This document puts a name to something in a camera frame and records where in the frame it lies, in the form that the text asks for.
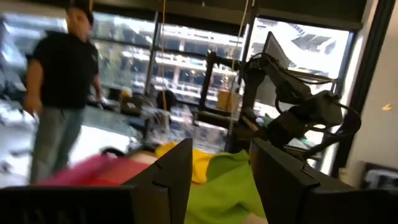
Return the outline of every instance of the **box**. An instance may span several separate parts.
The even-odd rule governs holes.
[[[241,97],[242,96],[238,93],[220,90],[217,96],[216,107],[224,111],[232,112],[232,110],[234,110],[233,106],[239,105]]]

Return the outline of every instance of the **gray pants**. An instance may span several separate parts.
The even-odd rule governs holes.
[[[44,108],[34,143],[30,183],[48,179],[67,167],[69,152],[79,136],[84,110]]]

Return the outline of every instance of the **man's arm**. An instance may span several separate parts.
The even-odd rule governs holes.
[[[95,89],[97,100],[100,100],[102,98],[102,88],[101,88],[101,82],[100,82],[100,75],[98,75],[98,74],[95,75],[93,86],[94,86],[94,89]]]
[[[27,97],[40,98],[42,83],[43,67],[38,60],[32,59],[27,69]]]
[[[47,37],[41,40],[30,60],[27,68],[27,97],[40,99],[40,89],[44,78],[44,67],[51,58],[51,40]]]
[[[93,87],[95,89],[96,93],[96,98],[97,100],[102,99],[102,88],[101,88],[101,80],[100,80],[100,75],[99,75],[99,68],[98,68],[98,51],[96,50],[96,68],[95,68],[95,77],[94,77],[94,82],[93,82]]]

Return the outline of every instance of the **black t-shirt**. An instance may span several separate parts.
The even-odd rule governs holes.
[[[43,68],[41,99],[44,106],[82,109],[98,74],[98,51],[90,42],[71,34],[51,34],[41,40],[32,59]]]

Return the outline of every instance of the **white wall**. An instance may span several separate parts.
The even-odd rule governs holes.
[[[358,131],[348,164],[347,182],[358,186],[361,161],[398,169],[398,3],[387,30],[366,99],[362,127]],[[365,29],[369,28],[371,18]],[[383,111],[391,103],[392,111]]]

